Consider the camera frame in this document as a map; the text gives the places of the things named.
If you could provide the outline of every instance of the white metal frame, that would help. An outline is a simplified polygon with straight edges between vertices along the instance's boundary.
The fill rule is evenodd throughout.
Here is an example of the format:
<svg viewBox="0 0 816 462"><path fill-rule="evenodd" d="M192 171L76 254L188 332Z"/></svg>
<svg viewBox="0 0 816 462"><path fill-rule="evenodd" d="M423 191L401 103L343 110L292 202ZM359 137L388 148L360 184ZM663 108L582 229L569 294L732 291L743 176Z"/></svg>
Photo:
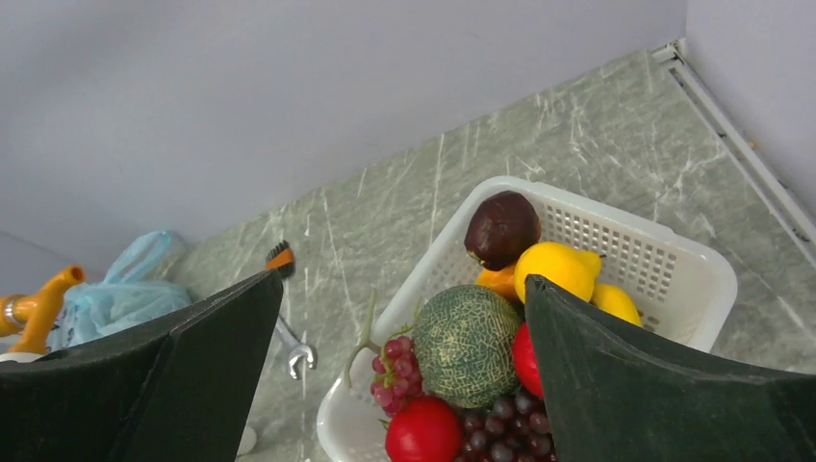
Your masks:
<svg viewBox="0 0 816 462"><path fill-rule="evenodd" d="M711 133L723 140L731 159L810 264L816 268L816 225L813 224L813 218L730 121L711 91L683 57L683 42L684 40L673 41L653 50L652 56L674 79Z"/></svg>

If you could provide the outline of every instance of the brush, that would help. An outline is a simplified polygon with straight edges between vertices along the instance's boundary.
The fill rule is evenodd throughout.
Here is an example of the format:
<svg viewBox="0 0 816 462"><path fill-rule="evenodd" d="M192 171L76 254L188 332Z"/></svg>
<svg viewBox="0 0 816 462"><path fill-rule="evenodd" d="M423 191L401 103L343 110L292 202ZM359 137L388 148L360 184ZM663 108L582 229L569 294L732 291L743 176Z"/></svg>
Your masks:
<svg viewBox="0 0 816 462"><path fill-rule="evenodd" d="M289 248L289 243L281 241L267 254L267 268L266 270L278 270L281 273L281 278L294 274L294 254Z"/></svg>

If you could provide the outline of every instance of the cantaloupe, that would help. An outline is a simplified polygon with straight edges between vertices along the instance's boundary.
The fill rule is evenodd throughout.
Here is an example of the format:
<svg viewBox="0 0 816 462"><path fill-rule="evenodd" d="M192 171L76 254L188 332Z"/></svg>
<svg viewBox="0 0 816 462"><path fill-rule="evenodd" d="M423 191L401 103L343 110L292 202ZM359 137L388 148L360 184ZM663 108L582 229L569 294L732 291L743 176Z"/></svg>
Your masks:
<svg viewBox="0 0 816 462"><path fill-rule="evenodd" d="M521 325L513 306L485 287L466 284L434 295L414 324L422 383L455 406L492 404L518 385L512 347Z"/></svg>

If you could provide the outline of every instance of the white plastic basket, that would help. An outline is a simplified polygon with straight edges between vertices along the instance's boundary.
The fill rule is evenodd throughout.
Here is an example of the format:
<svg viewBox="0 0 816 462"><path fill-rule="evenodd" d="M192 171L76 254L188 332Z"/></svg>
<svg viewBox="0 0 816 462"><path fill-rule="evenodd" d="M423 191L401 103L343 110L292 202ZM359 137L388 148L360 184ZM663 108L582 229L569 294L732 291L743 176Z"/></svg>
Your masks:
<svg viewBox="0 0 816 462"><path fill-rule="evenodd" d="M486 198L516 191L535 206L542 240L605 254L599 280L623 287L642 312L644 328L702 351L711 349L737 295L737 278L715 250L678 236L661 224L594 200L510 176L477 186L377 319L381 342L410 323L419 299L458 284L472 284L480 266L464 247L472 214ZM351 368L353 388L338 378L318 411L320 444L335 462L388 462L385 414L369 386L374 355L364 350Z"/></svg>

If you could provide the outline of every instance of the plastic bag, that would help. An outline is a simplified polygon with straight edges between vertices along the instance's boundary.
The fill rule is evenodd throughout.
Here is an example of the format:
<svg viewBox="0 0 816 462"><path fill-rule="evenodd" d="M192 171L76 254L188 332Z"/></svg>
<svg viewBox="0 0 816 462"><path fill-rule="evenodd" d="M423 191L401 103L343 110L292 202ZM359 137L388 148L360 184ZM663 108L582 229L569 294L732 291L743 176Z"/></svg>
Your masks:
<svg viewBox="0 0 816 462"><path fill-rule="evenodd" d="M73 347L154 320L191 304L187 290L167 281L142 281L174 242L167 231L145 234L125 249L102 282L65 292L51 350Z"/></svg>

